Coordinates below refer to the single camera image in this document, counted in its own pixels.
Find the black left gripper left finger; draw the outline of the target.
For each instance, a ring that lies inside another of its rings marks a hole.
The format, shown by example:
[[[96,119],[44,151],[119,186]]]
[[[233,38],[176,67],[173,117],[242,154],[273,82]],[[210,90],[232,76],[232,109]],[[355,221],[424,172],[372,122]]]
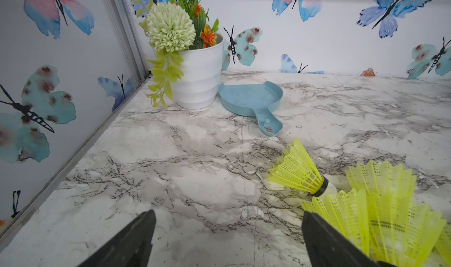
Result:
[[[147,267],[152,252],[156,215],[138,215],[79,267]]]

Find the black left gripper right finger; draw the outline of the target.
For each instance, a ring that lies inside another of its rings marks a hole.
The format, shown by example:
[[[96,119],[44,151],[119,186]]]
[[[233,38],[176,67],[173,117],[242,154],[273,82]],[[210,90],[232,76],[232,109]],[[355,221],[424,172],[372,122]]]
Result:
[[[302,231],[314,267],[389,267],[374,262],[316,213],[306,211]]]

